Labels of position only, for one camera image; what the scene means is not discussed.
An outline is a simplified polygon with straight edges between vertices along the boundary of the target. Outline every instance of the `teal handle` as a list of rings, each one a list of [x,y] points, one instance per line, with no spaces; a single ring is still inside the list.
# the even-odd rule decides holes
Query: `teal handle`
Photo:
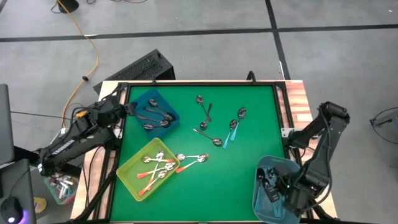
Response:
[[[238,130],[238,126],[239,126],[239,122],[238,122],[237,125],[236,125],[236,128],[235,128],[235,130],[234,130],[234,133],[232,133],[231,141],[234,141],[234,140],[235,140],[236,130]]]
[[[223,144],[223,149],[226,149],[227,145],[228,145],[228,139],[229,139],[229,135],[231,134],[231,131],[228,133],[228,136],[225,139],[225,142]]]

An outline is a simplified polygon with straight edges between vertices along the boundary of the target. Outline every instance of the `spoon with teal handle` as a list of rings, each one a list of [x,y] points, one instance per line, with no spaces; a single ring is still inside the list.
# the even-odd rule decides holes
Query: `spoon with teal handle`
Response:
[[[241,109],[239,109],[239,111],[238,111],[238,123],[237,123],[237,125],[236,125],[235,130],[234,130],[234,133],[232,133],[231,141],[234,141],[234,140],[235,140],[236,131],[238,130],[239,123],[241,122],[241,120],[242,120],[245,116],[246,116],[246,108],[241,108]]]
[[[225,142],[224,142],[223,149],[226,149],[226,147],[227,147],[227,145],[228,145],[229,135],[231,134],[231,131],[236,127],[236,124],[237,124],[237,123],[238,123],[238,122],[237,122],[235,119],[233,119],[233,120],[230,122],[230,124],[229,124],[229,133],[228,133],[228,136],[226,137],[226,140],[225,140]]]

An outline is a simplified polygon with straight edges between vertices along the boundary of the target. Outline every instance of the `green table surface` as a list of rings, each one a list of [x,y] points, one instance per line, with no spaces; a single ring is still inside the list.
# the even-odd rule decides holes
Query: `green table surface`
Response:
[[[153,87],[133,86],[129,101]],[[121,221],[247,221],[258,220],[252,209],[257,163],[263,156],[283,157],[280,127],[271,86],[163,86],[157,91],[180,115],[180,125],[162,137],[174,153],[208,153],[204,163],[196,163],[174,173],[142,202],[134,200],[117,179],[112,222]],[[213,103],[205,133],[226,139],[229,122],[237,119],[238,109],[247,109],[239,124],[236,139],[228,147],[216,147],[193,128],[205,118],[195,101],[197,95],[205,107]],[[126,118],[119,165],[124,164],[150,139],[135,117]],[[182,161],[181,166],[194,159]]]

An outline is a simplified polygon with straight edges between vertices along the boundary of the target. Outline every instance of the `yellow bin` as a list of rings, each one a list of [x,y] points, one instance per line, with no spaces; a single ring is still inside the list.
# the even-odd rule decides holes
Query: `yellow bin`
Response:
[[[139,195],[139,192],[148,185],[152,174],[149,174],[141,179],[139,179],[137,175],[154,170],[157,163],[156,161],[144,163],[142,162],[142,158],[144,156],[156,158],[156,154],[161,150],[164,151],[164,159],[174,160],[175,167],[173,170],[168,171],[167,175],[163,179],[156,180],[156,182],[152,184],[150,190],[147,190],[143,195]],[[166,162],[160,162],[158,168],[163,167],[165,163]],[[158,187],[160,187],[160,185],[162,185],[163,182],[165,182],[179,166],[180,161],[174,156],[170,149],[168,149],[168,147],[159,138],[154,138],[121,167],[119,167],[116,171],[116,175],[118,175],[134,199],[140,202],[150,196]]]

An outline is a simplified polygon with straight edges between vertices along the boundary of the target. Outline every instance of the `gray floor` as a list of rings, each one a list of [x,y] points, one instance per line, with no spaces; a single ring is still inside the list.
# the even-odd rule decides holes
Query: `gray floor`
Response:
[[[128,4],[100,0],[73,14],[86,34],[194,29],[268,28],[263,0],[148,0]],[[8,0],[0,13],[0,37],[78,35],[73,22],[52,14],[54,0]],[[398,1],[272,0],[278,27],[398,23]],[[304,80],[313,116],[333,101],[348,108],[351,123],[332,159],[333,196],[343,220],[396,223],[398,148],[377,137],[369,119],[397,105],[397,29],[280,33],[290,76]],[[174,65],[177,79],[258,79],[282,74],[271,33],[192,35],[94,40],[99,68],[73,102],[97,99],[92,86],[153,49]],[[94,65],[86,40],[0,43],[0,82],[7,83],[14,111],[61,115],[80,77]],[[45,146],[60,121],[12,115],[16,145]],[[398,136],[389,134],[398,141]],[[34,175],[36,183],[42,183]],[[35,194],[51,200],[42,188]],[[66,221],[71,206],[49,206],[40,223]]]

